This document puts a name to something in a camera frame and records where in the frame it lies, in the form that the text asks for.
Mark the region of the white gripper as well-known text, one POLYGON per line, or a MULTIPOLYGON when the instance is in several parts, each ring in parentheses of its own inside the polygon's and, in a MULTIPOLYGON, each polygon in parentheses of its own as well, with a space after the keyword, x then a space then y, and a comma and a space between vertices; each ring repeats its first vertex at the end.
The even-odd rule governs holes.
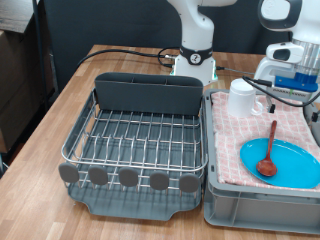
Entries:
MULTIPOLYGON (((271 92, 279 96, 303 97, 304 92, 289 87, 276 86, 276 78, 290 78, 293 83, 295 77, 295 66, 301 62, 304 48, 292 42, 271 44, 266 49, 266 56, 260 61, 254 78, 272 82, 271 92)), ((267 111, 273 113, 275 104, 270 96, 266 97, 267 111)), ((319 119, 320 111, 313 112, 311 121, 316 123, 319 119)))

